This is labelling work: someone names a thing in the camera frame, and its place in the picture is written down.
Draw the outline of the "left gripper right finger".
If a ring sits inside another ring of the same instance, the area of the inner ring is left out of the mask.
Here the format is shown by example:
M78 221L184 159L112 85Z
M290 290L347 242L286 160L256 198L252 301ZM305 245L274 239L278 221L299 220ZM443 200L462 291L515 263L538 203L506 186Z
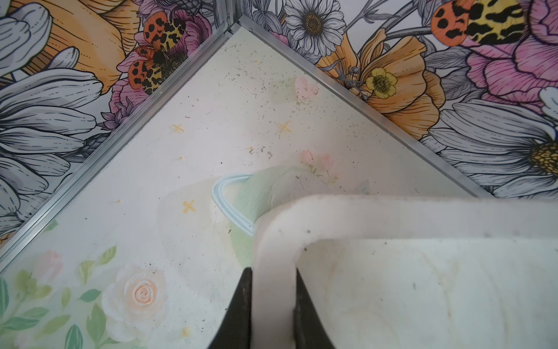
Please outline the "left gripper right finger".
M296 349L335 349L322 325L299 270L296 270L294 339Z

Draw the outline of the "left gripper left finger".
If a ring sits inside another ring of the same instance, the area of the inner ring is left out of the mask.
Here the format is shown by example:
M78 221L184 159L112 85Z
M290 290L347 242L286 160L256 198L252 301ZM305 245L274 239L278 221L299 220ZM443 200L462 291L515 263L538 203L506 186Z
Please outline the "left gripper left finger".
M252 270L245 268L209 349L249 349L251 345Z

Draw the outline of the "white plastic drawer unit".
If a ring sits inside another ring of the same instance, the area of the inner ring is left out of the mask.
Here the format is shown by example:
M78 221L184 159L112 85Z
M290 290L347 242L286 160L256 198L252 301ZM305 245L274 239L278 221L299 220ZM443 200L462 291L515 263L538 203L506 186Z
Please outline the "white plastic drawer unit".
M257 223L252 339L293 348L301 276L338 348L556 348L557 204L308 196Z

